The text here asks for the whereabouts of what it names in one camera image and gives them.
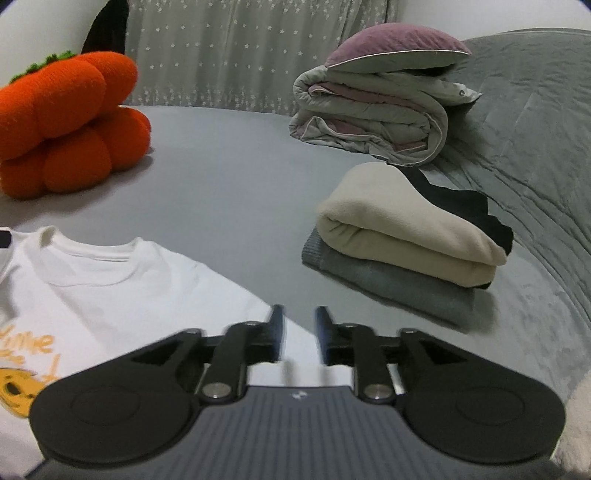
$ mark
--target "yellow cartoon face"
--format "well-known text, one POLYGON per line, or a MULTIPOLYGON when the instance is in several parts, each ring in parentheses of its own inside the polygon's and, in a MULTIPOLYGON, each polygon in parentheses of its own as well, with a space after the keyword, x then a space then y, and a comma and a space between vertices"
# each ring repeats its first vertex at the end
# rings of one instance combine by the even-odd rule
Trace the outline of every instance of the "yellow cartoon face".
POLYGON ((44 387, 27 370, 0 368, 0 403, 18 417, 29 416, 33 400, 44 387))

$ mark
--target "bed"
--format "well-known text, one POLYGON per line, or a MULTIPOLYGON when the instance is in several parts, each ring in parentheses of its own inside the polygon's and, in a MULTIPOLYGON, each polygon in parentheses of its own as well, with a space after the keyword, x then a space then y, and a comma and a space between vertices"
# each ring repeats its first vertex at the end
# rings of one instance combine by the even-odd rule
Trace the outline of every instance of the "bed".
POLYGON ((3 197, 0 223, 56 225, 91 244, 141 236, 285 305, 307 330, 318 305, 382 335, 415 327, 542 380, 566 400, 591 368, 591 33, 537 29, 467 45, 472 58, 447 76, 483 96, 449 112, 447 145, 424 171, 434 183, 485 192, 517 239, 481 292, 470 330, 301 264, 318 202, 348 169, 374 159, 297 141, 286 116, 138 107, 152 122, 152 149, 137 168, 78 194, 3 197))

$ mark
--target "white fluffy fabric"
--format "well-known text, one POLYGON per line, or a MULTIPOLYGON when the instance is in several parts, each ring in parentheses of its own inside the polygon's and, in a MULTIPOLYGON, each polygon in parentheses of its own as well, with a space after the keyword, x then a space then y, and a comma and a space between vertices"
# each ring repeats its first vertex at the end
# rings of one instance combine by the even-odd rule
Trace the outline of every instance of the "white fluffy fabric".
POLYGON ((591 371, 566 404, 566 425, 553 460, 568 472, 564 480, 591 478, 591 371))

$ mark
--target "folded beige fleece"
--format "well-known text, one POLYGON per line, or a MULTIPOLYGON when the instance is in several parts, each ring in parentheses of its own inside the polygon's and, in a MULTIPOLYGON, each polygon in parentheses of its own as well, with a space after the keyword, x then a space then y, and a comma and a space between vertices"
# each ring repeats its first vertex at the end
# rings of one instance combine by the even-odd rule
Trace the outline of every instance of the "folded beige fleece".
POLYGON ((476 225, 430 203, 385 163, 349 170, 318 213, 318 232, 335 250, 463 287, 490 283, 507 260, 476 225))

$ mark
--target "folded clothes stack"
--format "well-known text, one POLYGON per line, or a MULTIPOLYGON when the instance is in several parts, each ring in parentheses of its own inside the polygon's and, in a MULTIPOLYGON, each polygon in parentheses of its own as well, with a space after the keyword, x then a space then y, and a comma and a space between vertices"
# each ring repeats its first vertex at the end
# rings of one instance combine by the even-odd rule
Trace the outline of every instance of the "folded clothes stack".
POLYGON ((295 138, 367 153, 397 165, 432 160, 447 137, 443 106, 475 101, 480 93, 432 76, 470 56, 444 32, 382 24, 347 39, 325 64, 300 75, 295 138))
POLYGON ((511 252, 485 195, 432 185, 412 167, 349 170, 318 208, 304 263, 457 325, 511 252))

